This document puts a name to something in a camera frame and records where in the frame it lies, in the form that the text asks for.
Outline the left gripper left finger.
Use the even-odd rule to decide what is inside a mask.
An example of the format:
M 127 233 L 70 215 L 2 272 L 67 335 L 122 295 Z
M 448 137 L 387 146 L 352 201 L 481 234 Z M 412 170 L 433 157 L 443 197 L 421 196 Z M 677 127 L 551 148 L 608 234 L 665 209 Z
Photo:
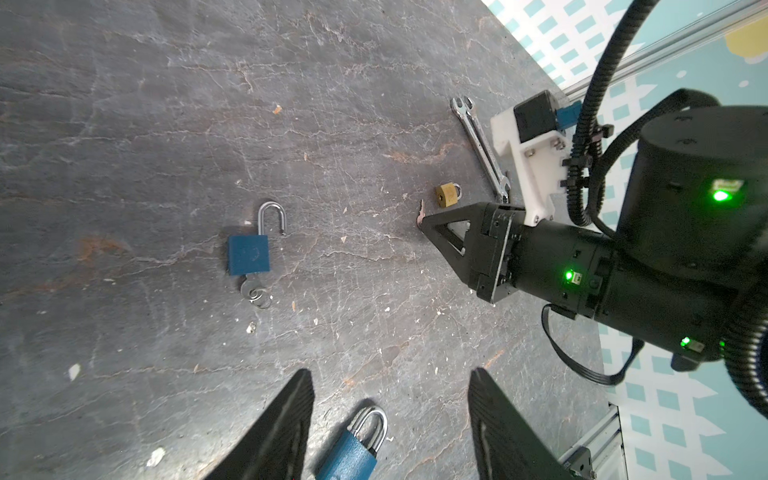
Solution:
M 299 479 L 315 394 L 311 372 L 298 370 L 209 479 Z

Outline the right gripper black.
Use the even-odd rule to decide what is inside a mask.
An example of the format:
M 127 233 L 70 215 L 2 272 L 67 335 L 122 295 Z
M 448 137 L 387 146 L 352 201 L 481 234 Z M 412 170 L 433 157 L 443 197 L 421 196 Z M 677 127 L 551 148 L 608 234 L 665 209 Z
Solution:
M 508 265 L 525 216 L 523 209 L 479 202 L 426 214 L 418 229 L 480 299 L 497 303 L 515 291 Z

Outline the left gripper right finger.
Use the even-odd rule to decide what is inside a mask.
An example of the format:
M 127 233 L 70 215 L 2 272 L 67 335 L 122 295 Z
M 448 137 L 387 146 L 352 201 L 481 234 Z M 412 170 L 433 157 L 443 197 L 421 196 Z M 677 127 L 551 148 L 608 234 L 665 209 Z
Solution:
M 468 411 L 481 479 L 571 479 L 483 368 L 470 374 Z

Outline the small silver key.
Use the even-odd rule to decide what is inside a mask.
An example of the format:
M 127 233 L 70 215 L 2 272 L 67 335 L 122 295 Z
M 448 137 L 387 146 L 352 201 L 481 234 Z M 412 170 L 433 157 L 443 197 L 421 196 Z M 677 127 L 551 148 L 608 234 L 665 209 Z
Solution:
M 257 309 L 267 309 L 271 306 L 272 297 L 256 273 L 245 275 L 240 292 L 243 298 Z

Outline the small blue padlock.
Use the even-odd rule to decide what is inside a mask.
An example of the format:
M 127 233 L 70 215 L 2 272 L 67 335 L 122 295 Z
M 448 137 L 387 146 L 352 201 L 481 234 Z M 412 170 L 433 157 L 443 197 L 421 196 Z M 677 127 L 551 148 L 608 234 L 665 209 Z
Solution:
M 232 235 L 228 238 L 228 272 L 232 276 L 247 276 L 271 270 L 269 237 L 265 233 L 264 220 L 270 208 L 278 212 L 279 233 L 287 235 L 287 215 L 284 207 L 276 201 L 266 201 L 256 215 L 257 233 Z

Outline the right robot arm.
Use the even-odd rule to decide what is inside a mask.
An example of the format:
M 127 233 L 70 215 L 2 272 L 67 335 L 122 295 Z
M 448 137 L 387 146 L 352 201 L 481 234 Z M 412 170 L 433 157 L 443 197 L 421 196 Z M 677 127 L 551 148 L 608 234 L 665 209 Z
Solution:
M 522 291 L 549 315 L 583 316 L 654 345 L 676 372 L 723 361 L 740 394 L 767 410 L 767 110 L 679 89 L 620 133 L 597 120 L 626 50 L 654 9 L 634 1 L 600 58 L 566 157 L 547 92 L 496 119 L 487 137 L 454 100 L 480 158 L 515 163 L 524 204 L 507 194 L 417 225 L 477 296 Z

